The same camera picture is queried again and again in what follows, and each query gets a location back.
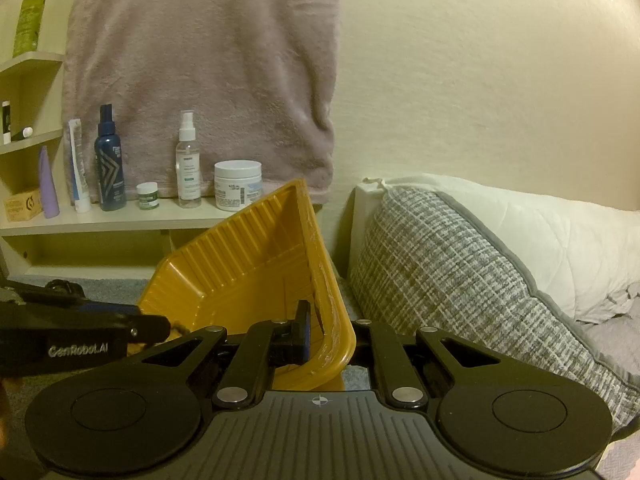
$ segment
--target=white cap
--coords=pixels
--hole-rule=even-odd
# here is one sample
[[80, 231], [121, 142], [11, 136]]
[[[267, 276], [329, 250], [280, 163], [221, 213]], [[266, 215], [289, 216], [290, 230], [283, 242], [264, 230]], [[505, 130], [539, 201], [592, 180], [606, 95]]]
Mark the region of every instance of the white cap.
[[88, 213], [91, 211], [91, 199], [88, 196], [84, 196], [74, 200], [74, 207], [76, 208], [76, 213]]
[[224, 160], [216, 162], [215, 175], [220, 178], [248, 178], [262, 174], [262, 164], [254, 160]]
[[196, 129], [193, 127], [193, 110], [183, 110], [180, 123], [180, 142], [184, 140], [196, 140]]
[[139, 195], [148, 195], [150, 193], [158, 192], [158, 183], [157, 182], [143, 182], [142, 184], [138, 184], [136, 186], [136, 192]]

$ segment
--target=blue spray bottle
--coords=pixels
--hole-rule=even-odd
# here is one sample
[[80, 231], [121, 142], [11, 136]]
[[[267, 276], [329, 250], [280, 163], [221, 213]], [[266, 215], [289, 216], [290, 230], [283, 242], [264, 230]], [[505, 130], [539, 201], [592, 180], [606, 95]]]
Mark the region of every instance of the blue spray bottle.
[[95, 161], [100, 188], [100, 207], [103, 211], [115, 211], [127, 204], [122, 173], [122, 147], [116, 135], [111, 105], [100, 107], [98, 138], [95, 139]]

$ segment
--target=silver screw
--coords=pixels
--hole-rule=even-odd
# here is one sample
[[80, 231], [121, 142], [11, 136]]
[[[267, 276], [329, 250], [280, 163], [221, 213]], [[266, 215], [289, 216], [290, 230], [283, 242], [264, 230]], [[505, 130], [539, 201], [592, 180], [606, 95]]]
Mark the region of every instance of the silver screw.
[[399, 402], [405, 402], [407, 404], [412, 404], [413, 402], [418, 402], [423, 393], [418, 388], [412, 388], [411, 386], [402, 386], [401, 388], [396, 388], [392, 391], [391, 395], [393, 398]]
[[226, 388], [222, 388], [217, 395], [222, 402], [242, 402], [249, 394], [244, 388], [228, 386]]

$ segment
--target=white quilt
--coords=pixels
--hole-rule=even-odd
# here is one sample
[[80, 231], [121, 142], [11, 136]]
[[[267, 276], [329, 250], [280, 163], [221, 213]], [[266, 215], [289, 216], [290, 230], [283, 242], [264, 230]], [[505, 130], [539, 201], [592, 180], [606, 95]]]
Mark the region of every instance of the white quilt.
[[631, 305], [616, 294], [640, 282], [640, 212], [434, 174], [381, 182], [452, 196], [519, 257], [539, 290], [572, 319], [600, 323]]

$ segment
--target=hanging towel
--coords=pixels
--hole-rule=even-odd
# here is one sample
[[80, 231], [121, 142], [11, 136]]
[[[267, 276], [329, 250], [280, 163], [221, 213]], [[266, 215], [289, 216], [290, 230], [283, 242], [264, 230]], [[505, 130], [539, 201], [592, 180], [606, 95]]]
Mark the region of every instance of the hanging towel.
[[337, 11], [338, 0], [75, 0], [63, 121], [82, 120], [92, 200], [99, 109], [113, 103], [128, 198], [148, 181], [177, 195], [180, 110], [193, 109], [204, 194], [216, 162], [241, 158], [262, 163], [265, 192], [302, 176], [326, 202]]

